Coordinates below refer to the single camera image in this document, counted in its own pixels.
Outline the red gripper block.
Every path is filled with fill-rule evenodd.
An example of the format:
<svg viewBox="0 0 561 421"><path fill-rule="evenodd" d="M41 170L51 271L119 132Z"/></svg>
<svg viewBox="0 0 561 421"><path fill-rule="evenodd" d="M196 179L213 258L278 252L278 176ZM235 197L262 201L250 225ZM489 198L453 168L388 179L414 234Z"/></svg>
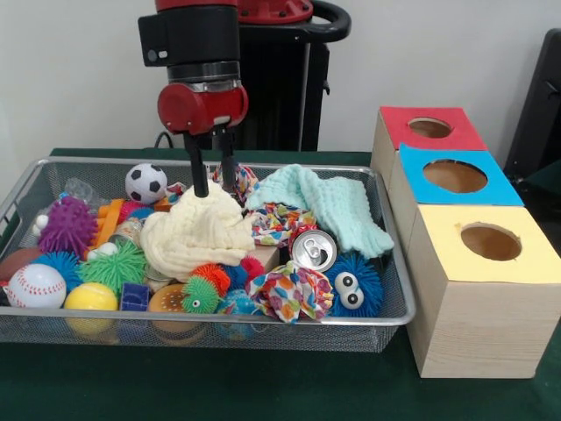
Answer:
<svg viewBox="0 0 561 421"><path fill-rule="evenodd" d="M221 153L224 190L235 183L234 133L227 127L239 125L245 118L249 99L243 87L221 92L195 92L187 84L170 83L159 94L158 114L161 123L174 134L183 133L185 150L190 159L194 192L207 197L208 176L197 138L213 128L213 146Z"/></svg>

